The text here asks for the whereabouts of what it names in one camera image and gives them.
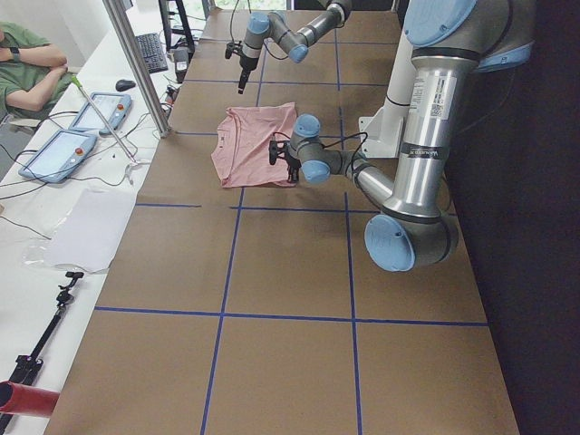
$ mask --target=tablet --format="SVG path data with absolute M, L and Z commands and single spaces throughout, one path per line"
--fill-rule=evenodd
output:
M 29 179 L 58 183 L 81 165 L 96 141 L 93 134 L 58 130 L 18 173 Z
M 91 94 L 91 100 L 97 105 L 99 111 L 115 130 L 125 120 L 125 116 L 131 107 L 131 96 L 127 93 L 93 92 Z M 82 106 L 79 113 L 72 120 L 69 130 L 98 130 L 100 134 L 111 134 L 109 129 L 105 127 L 105 123 L 88 102 Z

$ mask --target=robotic arm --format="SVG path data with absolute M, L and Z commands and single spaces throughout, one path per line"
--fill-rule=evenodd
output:
M 333 3 L 342 8 L 344 2 Z M 534 0 L 411 0 L 385 105 L 363 122 L 375 145 L 388 145 L 385 137 L 394 143 L 395 180 L 364 153 L 326 149 L 320 123 L 309 114 L 298 118 L 291 140 L 276 151 L 299 162 L 311 183 L 344 175 L 379 208 L 364 236 L 381 268 L 408 271 L 438 263 L 455 250 L 455 221 L 438 209 L 436 197 L 462 88 L 470 73 L 514 67 L 529 58 L 535 10 Z M 279 34 L 273 35 L 280 44 Z M 307 41 L 304 34 L 292 35 L 297 43 Z M 289 53 L 298 45 L 283 48 Z
M 252 13 L 244 42 L 231 42 L 226 48 L 226 59 L 229 59 L 232 53 L 240 57 L 242 73 L 237 93 L 244 93 L 250 73 L 257 67 L 266 38 L 272 38 L 290 59 L 300 63 L 308 55 L 308 47 L 334 28 L 342 26 L 352 8 L 351 0 L 332 0 L 326 11 L 296 33 L 288 28 L 284 16 L 278 12 L 271 12 L 268 15 L 260 12 Z

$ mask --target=black computer mouse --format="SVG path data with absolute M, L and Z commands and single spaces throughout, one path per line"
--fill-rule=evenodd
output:
M 117 92 L 127 91 L 130 88 L 135 87 L 135 82 L 133 80 L 119 80 L 117 84 L 115 84 L 115 89 Z

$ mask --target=person's arm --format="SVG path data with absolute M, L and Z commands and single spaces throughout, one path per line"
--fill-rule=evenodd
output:
M 30 91 L 15 91 L 6 96 L 6 104 L 26 111 L 39 111 L 51 99 L 66 66 L 52 68 Z
M 9 48 L 0 48 L 0 62 L 13 59 Z M 20 48 L 20 62 L 38 66 L 61 66 L 66 64 L 63 51 L 53 43 L 41 47 Z

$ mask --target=pink cloth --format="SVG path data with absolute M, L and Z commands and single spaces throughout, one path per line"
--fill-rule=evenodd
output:
M 288 166 L 279 159 L 268 161 L 268 146 L 275 132 L 288 137 L 296 121 L 295 104 L 278 107 L 230 107 L 227 117 L 217 127 L 217 146 L 211 154 L 217 175 L 224 188 L 288 183 Z M 276 134 L 276 140 L 284 136 Z

